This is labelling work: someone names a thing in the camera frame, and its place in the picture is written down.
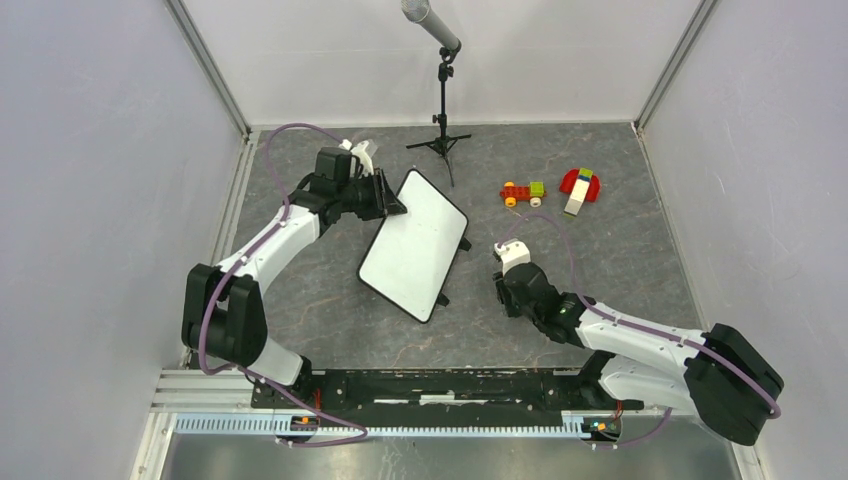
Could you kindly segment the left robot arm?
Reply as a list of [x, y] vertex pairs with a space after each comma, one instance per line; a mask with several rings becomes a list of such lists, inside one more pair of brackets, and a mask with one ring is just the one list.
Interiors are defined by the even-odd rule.
[[370, 221], [406, 213], [373, 163], [376, 150], [370, 140], [321, 148], [313, 172], [258, 234], [219, 263], [189, 271], [181, 326], [186, 347], [275, 382], [290, 407], [312, 399], [311, 363], [270, 337], [263, 296], [295, 256], [344, 215]]

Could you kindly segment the white whiteboard with red writing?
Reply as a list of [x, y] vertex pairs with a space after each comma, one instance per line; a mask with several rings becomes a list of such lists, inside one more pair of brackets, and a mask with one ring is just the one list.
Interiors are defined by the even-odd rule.
[[406, 212], [383, 219], [360, 262], [361, 283], [416, 321], [429, 322], [457, 254], [468, 251], [468, 216], [413, 168], [397, 192]]

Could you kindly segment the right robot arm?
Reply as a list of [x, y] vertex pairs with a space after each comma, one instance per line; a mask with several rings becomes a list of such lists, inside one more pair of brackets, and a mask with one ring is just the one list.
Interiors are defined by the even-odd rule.
[[602, 408], [636, 400], [695, 413], [721, 437], [752, 446], [777, 416], [784, 381], [735, 328], [681, 329], [560, 292], [534, 263], [493, 276], [511, 318], [528, 319], [550, 340], [588, 349], [594, 371], [577, 382], [580, 400]]

